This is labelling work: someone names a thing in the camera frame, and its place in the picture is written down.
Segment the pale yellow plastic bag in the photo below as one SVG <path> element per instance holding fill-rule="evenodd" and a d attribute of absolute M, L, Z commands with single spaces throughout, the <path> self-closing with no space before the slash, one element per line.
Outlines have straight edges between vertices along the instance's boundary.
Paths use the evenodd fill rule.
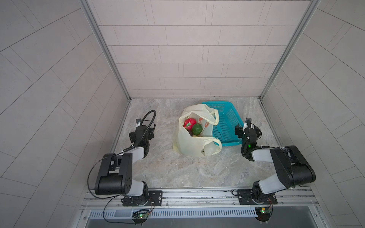
<path fill-rule="evenodd" d="M 190 136 L 187 129 L 183 127 L 188 118 L 194 118 L 198 124 L 202 125 L 203 131 L 200 135 Z M 222 144 L 220 140 L 213 137 L 213 127 L 218 125 L 219 119 L 218 111 L 206 104 L 185 108 L 178 119 L 173 138 L 173 150 L 191 157 L 208 157 L 220 153 Z"/>

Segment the red dragon fruit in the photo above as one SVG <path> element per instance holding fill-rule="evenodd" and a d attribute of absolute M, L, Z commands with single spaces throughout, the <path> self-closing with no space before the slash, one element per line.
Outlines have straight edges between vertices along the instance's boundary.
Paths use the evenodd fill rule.
<path fill-rule="evenodd" d="M 183 127 L 187 130 L 192 130 L 193 126 L 197 123 L 196 119 L 188 118 L 185 120 Z"/>

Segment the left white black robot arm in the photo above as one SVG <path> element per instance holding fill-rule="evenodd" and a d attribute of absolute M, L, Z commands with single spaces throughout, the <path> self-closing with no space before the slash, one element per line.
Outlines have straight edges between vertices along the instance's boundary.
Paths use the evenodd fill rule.
<path fill-rule="evenodd" d="M 106 154 L 101 160 L 94 192 L 96 195 L 125 196 L 125 205 L 144 206 L 149 202 L 148 186 L 144 181 L 133 180 L 133 164 L 149 153 L 149 141 L 154 138 L 155 127 L 140 125 L 129 133 L 133 145 L 120 154 Z"/>

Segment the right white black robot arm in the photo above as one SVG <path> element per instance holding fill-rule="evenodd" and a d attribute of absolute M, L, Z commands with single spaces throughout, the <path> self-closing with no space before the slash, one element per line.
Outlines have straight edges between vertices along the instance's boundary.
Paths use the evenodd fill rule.
<path fill-rule="evenodd" d="M 272 203 L 273 194 L 316 180 L 314 170 L 296 146 L 258 146 L 257 140 L 262 132 L 250 118 L 243 126 L 235 126 L 235 135 L 242 139 L 241 154 L 244 158 L 251 162 L 269 162 L 275 168 L 275 174 L 253 184 L 250 198 L 254 203 Z"/>

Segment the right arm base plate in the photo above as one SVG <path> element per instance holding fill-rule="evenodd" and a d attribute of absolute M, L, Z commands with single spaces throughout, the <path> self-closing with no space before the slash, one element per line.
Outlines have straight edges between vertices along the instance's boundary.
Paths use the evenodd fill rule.
<path fill-rule="evenodd" d="M 238 197 L 240 205 L 276 205 L 276 195 L 263 194 L 260 190 L 235 190 L 234 195 Z"/>

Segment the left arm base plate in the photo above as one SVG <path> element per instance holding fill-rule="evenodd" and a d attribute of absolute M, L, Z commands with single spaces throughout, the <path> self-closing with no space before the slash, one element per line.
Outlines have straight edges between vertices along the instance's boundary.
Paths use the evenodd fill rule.
<path fill-rule="evenodd" d="M 162 191 L 148 191 L 142 196 L 124 197 L 121 202 L 124 207 L 151 207 L 162 205 Z"/>

